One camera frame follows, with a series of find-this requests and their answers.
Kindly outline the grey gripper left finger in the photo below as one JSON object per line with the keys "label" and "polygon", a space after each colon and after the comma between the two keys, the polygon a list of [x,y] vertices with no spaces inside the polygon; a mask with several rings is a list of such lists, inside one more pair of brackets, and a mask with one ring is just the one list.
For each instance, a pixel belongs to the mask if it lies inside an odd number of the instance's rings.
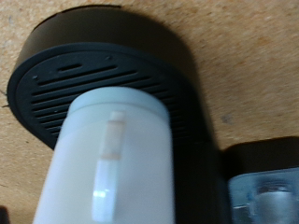
{"label": "grey gripper left finger", "polygon": [[9,224],[8,212],[4,206],[0,206],[0,224]]}

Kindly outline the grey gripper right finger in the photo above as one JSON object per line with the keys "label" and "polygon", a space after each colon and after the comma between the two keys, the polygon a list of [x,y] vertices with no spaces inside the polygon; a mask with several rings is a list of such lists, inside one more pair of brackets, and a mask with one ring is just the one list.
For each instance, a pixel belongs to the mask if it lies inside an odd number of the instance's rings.
{"label": "grey gripper right finger", "polygon": [[299,168],[237,175],[228,187],[234,224],[299,224]]}

